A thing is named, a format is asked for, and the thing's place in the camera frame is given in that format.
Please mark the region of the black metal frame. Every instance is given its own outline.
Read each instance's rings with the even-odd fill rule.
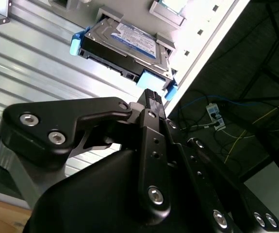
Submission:
[[[272,26],[274,28],[275,34],[277,36],[277,41],[275,41],[273,43],[270,52],[267,54],[265,60],[261,64],[260,68],[256,71],[256,73],[251,78],[248,85],[243,90],[239,99],[238,100],[233,100],[233,101],[236,101],[236,102],[260,101],[261,102],[261,101],[279,100],[279,97],[264,97],[264,98],[244,99],[244,97],[247,95],[249,90],[253,87],[255,82],[258,80],[260,75],[263,74],[263,73],[266,74],[272,81],[274,81],[275,83],[277,83],[279,85],[279,77],[277,75],[275,75],[274,73],[272,73],[269,70],[269,67],[267,66],[268,62],[270,61],[270,59],[274,55],[274,53],[275,53],[275,51],[276,51],[276,49],[279,45],[279,27],[278,27],[278,24],[275,20],[275,17],[274,17],[274,14],[272,12],[272,9],[270,7],[270,4],[266,4],[266,9],[267,9],[267,12],[269,14],[269,18],[270,18]],[[265,168],[267,165],[269,165],[271,162],[275,162],[276,165],[279,168],[279,149],[276,150],[276,149],[273,148],[273,146],[271,145],[271,143],[267,139],[266,132],[265,132],[264,129],[259,129],[256,126],[252,125],[251,123],[249,123],[249,122],[245,121],[244,119],[240,118],[239,116],[231,113],[226,104],[221,105],[219,109],[220,109],[220,113],[221,113],[222,117],[225,117],[225,118],[231,120],[232,122],[236,123],[237,125],[239,125],[243,129],[245,129],[246,131],[255,134],[256,138],[259,140],[259,142],[261,143],[263,148],[269,154],[268,158],[264,159],[262,162],[260,162],[255,167],[253,167],[253,169],[251,169],[246,174],[244,174],[240,178],[241,181],[244,182],[244,181],[248,180],[253,175],[258,173],[260,170]]]

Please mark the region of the hard drive label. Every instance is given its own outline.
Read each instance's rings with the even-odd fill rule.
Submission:
[[[116,28],[119,33],[111,33],[111,37],[141,52],[142,54],[156,59],[155,38],[142,30],[120,23]]]

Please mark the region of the electrical outlet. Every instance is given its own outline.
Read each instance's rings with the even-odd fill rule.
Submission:
[[[212,123],[219,122],[218,126],[214,126],[216,131],[226,128],[225,122],[223,121],[222,116],[219,114],[219,108],[216,103],[210,103],[209,105],[207,105],[206,110],[208,112],[209,117],[212,120]]]

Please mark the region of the white metal panel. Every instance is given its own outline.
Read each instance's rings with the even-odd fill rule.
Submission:
[[[0,25],[0,119],[14,103],[110,96],[131,102],[141,95],[135,83],[116,72],[69,54],[71,37],[81,27],[25,0],[13,1],[11,18]],[[116,150],[113,145],[69,159],[66,175]]]

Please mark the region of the bolt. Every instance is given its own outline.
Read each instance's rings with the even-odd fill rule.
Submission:
[[[153,112],[149,111],[148,114],[149,114],[149,116],[156,118],[156,115]]]
[[[177,126],[176,126],[172,121],[169,122],[169,125],[170,125],[173,129],[176,129],[176,128],[177,128]]]
[[[200,148],[204,148],[203,144],[200,141],[196,141],[196,144],[200,147]]]
[[[19,120],[27,126],[35,126],[39,123],[39,119],[32,114],[23,114],[19,117]]]
[[[226,218],[218,210],[213,211],[213,217],[221,228],[226,229],[228,227]]]
[[[261,216],[258,213],[254,213],[254,217],[262,227],[265,227],[264,220],[261,218]]]
[[[122,109],[128,109],[128,106],[127,106],[127,104],[125,104],[125,103],[123,103],[123,102],[120,102],[119,103],[119,106],[120,106],[120,108],[122,108]]]
[[[49,134],[49,140],[56,145],[60,145],[60,144],[63,144],[66,141],[66,138],[60,132],[51,132]]]
[[[163,195],[162,195],[162,193],[160,192],[159,189],[157,189],[157,188],[150,188],[148,190],[148,194],[149,194],[150,200],[154,204],[161,205],[163,203],[163,201],[164,201]]]
[[[267,220],[269,220],[269,222],[271,223],[271,225],[272,225],[273,227],[277,227],[277,223],[274,221],[274,219],[272,218],[272,216],[270,216],[269,214],[266,214],[265,216],[266,216]]]

